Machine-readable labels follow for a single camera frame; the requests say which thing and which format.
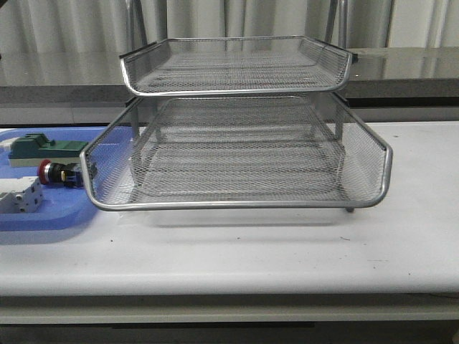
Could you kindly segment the silver mesh tray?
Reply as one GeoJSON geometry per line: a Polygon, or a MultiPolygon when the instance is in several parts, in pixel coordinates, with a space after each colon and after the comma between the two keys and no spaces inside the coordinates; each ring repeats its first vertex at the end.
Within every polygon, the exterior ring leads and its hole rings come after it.
{"type": "Polygon", "coordinates": [[[392,157],[333,92],[137,98],[80,154],[105,211],[366,208],[392,157]]]}
{"type": "Polygon", "coordinates": [[[349,80],[349,51],[304,36],[170,38],[120,56],[140,97],[329,92],[349,80]]]}

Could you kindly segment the silver mesh top tray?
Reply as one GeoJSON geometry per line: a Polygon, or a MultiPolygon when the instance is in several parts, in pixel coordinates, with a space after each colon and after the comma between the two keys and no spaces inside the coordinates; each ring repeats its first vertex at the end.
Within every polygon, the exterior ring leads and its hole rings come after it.
{"type": "Polygon", "coordinates": [[[120,56],[140,97],[329,92],[349,80],[349,51],[304,36],[170,38],[120,56]]]}

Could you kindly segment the green electrical switch block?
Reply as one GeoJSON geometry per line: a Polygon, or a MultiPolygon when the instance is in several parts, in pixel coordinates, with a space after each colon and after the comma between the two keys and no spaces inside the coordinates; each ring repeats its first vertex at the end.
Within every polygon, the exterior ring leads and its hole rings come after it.
{"type": "Polygon", "coordinates": [[[78,163],[80,152],[88,144],[81,140],[49,139],[44,133],[30,133],[17,138],[11,144],[11,167],[38,166],[43,160],[54,163],[78,163]]]}

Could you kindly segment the white circuit breaker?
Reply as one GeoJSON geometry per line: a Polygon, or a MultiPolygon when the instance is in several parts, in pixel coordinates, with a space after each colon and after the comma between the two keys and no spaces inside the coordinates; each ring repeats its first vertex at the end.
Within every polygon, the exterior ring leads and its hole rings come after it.
{"type": "Polygon", "coordinates": [[[1,179],[2,214],[33,213],[41,206],[42,201],[43,191],[38,177],[1,179]]]}

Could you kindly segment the red emergency stop button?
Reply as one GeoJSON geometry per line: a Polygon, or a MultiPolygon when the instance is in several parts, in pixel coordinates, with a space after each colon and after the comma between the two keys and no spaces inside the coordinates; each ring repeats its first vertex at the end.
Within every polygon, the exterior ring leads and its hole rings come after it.
{"type": "Polygon", "coordinates": [[[37,168],[37,176],[43,185],[63,185],[67,188],[84,186],[80,163],[56,163],[44,159],[37,168]]]}

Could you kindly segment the grey metal rack frame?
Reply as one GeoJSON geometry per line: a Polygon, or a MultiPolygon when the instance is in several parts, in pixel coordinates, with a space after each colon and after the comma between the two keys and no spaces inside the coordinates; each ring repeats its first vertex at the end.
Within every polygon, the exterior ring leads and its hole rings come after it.
{"type": "MultiPolygon", "coordinates": [[[[348,1],[330,1],[326,23],[325,41],[330,43],[338,17],[338,46],[347,47],[349,6],[348,1]]],[[[156,23],[159,39],[167,38],[166,1],[156,4],[156,23]]],[[[139,49],[148,45],[146,27],[143,18],[141,1],[126,1],[126,38],[128,51],[136,48],[136,39],[139,39],[139,49]]]]}

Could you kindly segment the blue plastic tray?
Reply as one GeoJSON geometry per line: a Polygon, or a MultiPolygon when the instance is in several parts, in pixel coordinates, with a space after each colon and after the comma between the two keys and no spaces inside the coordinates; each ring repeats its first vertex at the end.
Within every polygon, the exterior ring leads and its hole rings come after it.
{"type": "MultiPolygon", "coordinates": [[[[44,133],[49,139],[81,140],[91,142],[103,132],[102,127],[18,128],[1,132],[1,140],[20,137],[28,133],[44,133]]],[[[131,141],[131,129],[116,129],[101,142],[101,156],[110,164],[131,141]]],[[[32,213],[2,214],[2,231],[57,230],[82,224],[90,220],[97,208],[82,188],[44,186],[43,202],[32,213]]]]}

